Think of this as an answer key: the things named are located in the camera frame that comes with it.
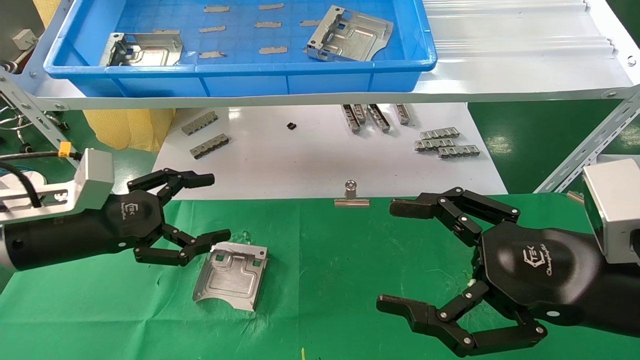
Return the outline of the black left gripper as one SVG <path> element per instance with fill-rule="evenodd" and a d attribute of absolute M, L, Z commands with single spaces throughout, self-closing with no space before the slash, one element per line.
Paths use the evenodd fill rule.
<path fill-rule="evenodd" d="M 226 228 L 192 237 L 173 225 L 162 225 L 162 203 L 169 203 L 182 189 L 214 184 L 212 173 L 164 168 L 126 185 L 130 192 L 160 187 L 157 196 L 110 194 L 101 209 L 12 223 L 10 265 L 16 271 L 29 271 L 134 248 L 134 258 L 140 264 L 184 267 L 197 256 L 209 253 L 216 244 L 229 241 L 231 231 Z M 160 238 L 179 249 L 153 247 Z"/>

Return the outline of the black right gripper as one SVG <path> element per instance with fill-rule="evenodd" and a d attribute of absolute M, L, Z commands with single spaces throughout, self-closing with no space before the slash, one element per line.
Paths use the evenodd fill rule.
<path fill-rule="evenodd" d="M 412 332 L 437 338 L 457 357 L 534 347 L 547 336 L 535 319 L 628 337 L 640 329 L 639 267 L 606 262 L 592 234 L 516 224 L 519 209 L 462 187 L 393 199 L 390 214 L 437 219 L 473 254 L 474 277 L 441 309 L 380 294 L 378 311 L 406 319 Z M 471 217 L 496 225 L 482 235 Z M 469 332 L 458 319 L 486 301 L 516 325 Z"/>

